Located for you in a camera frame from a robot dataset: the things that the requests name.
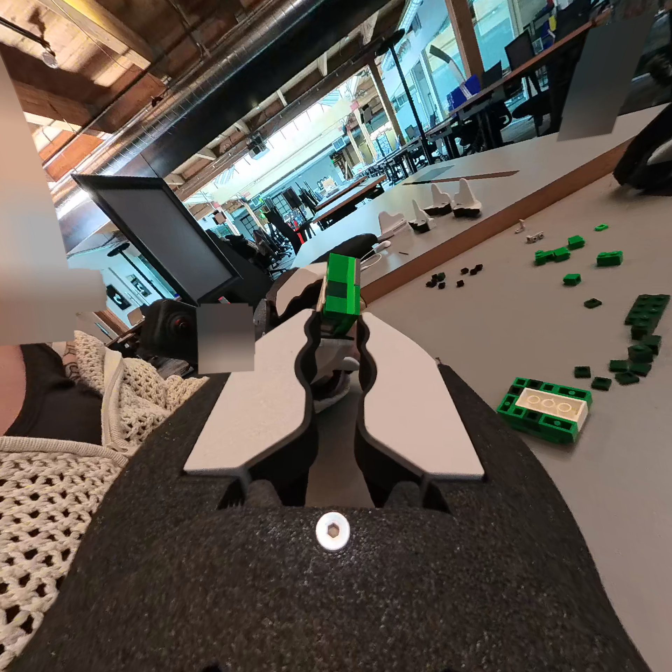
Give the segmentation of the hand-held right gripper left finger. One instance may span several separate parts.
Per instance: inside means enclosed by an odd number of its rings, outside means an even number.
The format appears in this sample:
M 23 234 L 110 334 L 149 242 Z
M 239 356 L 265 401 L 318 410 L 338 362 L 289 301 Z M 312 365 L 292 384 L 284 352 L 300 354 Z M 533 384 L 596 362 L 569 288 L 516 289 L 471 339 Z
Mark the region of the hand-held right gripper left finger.
M 319 315 L 301 310 L 256 342 L 252 372 L 232 373 L 183 470 L 242 481 L 295 481 L 317 454 L 310 382 Z

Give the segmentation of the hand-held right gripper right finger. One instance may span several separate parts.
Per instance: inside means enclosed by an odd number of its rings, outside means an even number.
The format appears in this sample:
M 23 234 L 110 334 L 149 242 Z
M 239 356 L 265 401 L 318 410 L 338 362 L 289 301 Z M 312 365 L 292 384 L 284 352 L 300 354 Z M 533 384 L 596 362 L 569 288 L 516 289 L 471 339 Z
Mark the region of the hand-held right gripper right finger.
M 481 481 L 483 465 L 435 359 L 372 313 L 357 327 L 357 461 L 366 477 Z

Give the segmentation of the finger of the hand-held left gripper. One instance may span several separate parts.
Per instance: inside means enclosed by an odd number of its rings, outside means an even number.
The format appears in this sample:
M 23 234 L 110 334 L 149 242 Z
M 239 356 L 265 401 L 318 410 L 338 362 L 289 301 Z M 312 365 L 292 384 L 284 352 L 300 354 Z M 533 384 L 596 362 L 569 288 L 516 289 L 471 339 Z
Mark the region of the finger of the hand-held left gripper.
M 310 391 L 315 413 L 319 414 L 348 394 L 351 374 L 359 370 L 360 355 L 352 339 L 322 339 L 315 360 L 316 375 Z
M 305 290 L 316 288 L 317 296 L 321 292 L 324 277 L 327 273 L 327 262 L 317 262 L 309 264 L 292 273 L 286 273 L 283 277 L 283 283 L 275 293 L 275 311 L 278 316 L 283 316 L 289 311 L 290 302 L 299 298 Z

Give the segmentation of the green cube lego build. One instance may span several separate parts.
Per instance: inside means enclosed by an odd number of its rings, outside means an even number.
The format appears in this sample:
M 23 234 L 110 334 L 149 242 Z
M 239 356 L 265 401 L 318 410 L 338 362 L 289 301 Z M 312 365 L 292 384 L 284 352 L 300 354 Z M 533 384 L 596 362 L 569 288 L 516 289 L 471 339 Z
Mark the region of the green cube lego build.
M 360 270 L 356 257 L 330 253 L 316 310 L 325 337 L 345 337 L 360 315 Z

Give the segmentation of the scattered small black lego pieces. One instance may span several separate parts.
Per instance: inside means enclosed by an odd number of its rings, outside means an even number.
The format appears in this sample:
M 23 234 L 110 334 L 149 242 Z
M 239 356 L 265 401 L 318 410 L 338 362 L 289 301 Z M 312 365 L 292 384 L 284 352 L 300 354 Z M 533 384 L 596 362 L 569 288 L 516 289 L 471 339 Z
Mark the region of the scattered small black lego pieces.
M 465 280 L 463 278 L 469 276 L 478 275 L 483 271 L 483 264 L 476 264 L 474 267 L 463 267 L 459 270 L 460 279 L 456 282 L 456 287 L 461 288 L 465 285 Z M 444 272 L 434 273 L 431 278 L 425 282 L 427 288 L 438 288 L 440 290 L 446 287 L 447 280 L 446 274 Z

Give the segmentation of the pile of dark green lego pieces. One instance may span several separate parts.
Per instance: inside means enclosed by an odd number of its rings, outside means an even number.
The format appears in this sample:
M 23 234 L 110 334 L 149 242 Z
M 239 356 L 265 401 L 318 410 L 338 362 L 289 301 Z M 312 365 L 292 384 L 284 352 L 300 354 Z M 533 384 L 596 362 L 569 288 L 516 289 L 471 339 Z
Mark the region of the pile of dark green lego pieces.
M 576 365 L 573 376 L 593 391 L 607 392 L 616 384 L 634 386 L 647 378 L 660 355 L 663 338 L 658 327 L 671 302 L 671 295 L 645 293 L 638 295 L 626 310 L 623 326 L 628 342 L 617 357 L 604 361 L 600 370 L 589 365 Z

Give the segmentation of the black office chair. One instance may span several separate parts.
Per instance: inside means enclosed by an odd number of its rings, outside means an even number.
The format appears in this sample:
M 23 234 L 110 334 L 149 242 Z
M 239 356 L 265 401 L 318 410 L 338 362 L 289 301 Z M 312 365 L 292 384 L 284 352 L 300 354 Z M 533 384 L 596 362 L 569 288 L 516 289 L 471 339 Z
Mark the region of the black office chair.
M 273 206 L 268 207 L 265 216 L 267 220 L 286 238 L 292 246 L 293 252 L 297 255 L 304 243 L 299 233 L 283 219 L 281 214 Z

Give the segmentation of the large black framed screen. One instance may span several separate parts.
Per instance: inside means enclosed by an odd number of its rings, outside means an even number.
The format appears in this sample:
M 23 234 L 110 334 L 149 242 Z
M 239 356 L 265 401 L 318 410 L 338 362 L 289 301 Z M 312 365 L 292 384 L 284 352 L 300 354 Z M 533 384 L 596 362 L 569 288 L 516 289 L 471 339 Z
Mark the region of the large black framed screen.
M 164 180 L 80 173 L 72 178 L 184 303 L 253 305 L 235 266 Z

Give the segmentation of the wooden top desk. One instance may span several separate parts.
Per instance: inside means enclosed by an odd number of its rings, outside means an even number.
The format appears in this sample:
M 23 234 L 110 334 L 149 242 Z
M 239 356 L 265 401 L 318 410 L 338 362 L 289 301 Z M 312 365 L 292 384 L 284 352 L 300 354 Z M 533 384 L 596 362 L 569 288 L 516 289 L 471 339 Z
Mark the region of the wooden top desk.
M 321 229 L 328 228 L 356 211 L 357 206 L 365 201 L 373 200 L 384 193 L 383 184 L 386 176 L 380 175 L 369 178 L 347 193 L 338 197 L 334 202 L 323 206 L 315 213 L 313 222 Z

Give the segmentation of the black top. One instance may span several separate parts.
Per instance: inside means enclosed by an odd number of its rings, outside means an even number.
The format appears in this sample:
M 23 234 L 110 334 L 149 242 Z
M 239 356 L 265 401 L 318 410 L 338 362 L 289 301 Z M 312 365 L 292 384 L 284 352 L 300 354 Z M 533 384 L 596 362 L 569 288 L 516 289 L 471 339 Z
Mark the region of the black top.
M 102 445 L 102 396 L 43 343 L 1 346 L 1 435 Z

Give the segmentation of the black floor lamp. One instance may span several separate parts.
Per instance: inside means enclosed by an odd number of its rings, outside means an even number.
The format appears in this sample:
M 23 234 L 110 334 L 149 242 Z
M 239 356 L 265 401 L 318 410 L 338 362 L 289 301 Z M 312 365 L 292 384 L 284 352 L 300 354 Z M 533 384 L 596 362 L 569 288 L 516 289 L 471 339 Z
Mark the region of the black floor lamp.
M 396 30 L 390 37 L 386 38 L 385 40 L 382 40 L 379 48 L 376 51 L 376 55 L 377 56 L 382 56 L 387 52 L 389 52 L 391 54 L 394 65 L 397 69 L 397 72 L 399 73 L 400 82 L 401 82 L 402 87 L 404 88 L 405 94 L 407 96 L 408 104 L 411 107 L 411 112 L 412 112 L 413 117 L 416 121 L 416 125 L 417 125 L 417 128 L 418 128 L 418 133 L 419 133 L 419 139 L 421 141 L 421 146 L 423 148 L 423 154 L 424 154 L 424 156 L 425 156 L 425 158 L 428 162 L 428 165 L 432 165 L 434 163 L 434 160 L 433 160 L 431 149 L 429 147 L 429 143 L 428 143 L 429 141 L 426 137 L 423 125 L 420 121 L 419 114 L 417 112 L 414 99 L 413 99 L 413 97 L 411 95 L 411 92 L 408 88 L 408 84 L 407 84 L 407 81 L 405 79 L 403 69 L 400 65 L 398 54 L 396 52 L 396 44 L 404 38 L 405 34 L 406 34 L 405 29 L 400 28 L 400 29 Z

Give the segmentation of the spare hand-held gripper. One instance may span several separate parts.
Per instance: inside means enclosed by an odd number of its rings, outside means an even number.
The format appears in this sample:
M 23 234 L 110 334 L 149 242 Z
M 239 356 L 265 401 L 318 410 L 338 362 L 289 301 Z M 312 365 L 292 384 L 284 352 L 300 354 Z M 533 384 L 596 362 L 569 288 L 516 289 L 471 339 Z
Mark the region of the spare hand-held gripper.
M 671 104 L 632 140 L 613 170 L 622 187 L 647 194 L 671 195 L 671 154 L 652 162 L 656 151 L 671 149 Z

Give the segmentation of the green lego frame build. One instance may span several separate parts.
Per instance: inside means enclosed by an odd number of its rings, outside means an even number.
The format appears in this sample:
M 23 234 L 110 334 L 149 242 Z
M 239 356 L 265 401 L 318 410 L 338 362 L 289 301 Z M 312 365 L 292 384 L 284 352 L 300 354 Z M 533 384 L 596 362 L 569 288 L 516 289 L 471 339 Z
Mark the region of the green lego frame build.
M 575 443 L 589 416 L 588 390 L 516 377 L 497 408 L 513 429 L 557 444 Z

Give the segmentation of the silver ventilation duct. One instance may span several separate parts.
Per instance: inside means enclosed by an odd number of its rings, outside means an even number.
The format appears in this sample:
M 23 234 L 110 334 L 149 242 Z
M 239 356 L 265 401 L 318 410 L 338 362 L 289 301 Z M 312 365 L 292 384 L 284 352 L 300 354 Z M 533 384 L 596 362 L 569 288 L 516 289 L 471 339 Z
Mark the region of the silver ventilation duct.
M 94 153 L 89 171 L 114 173 L 144 154 L 155 172 L 172 172 L 385 4 L 268 1 L 209 61 Z

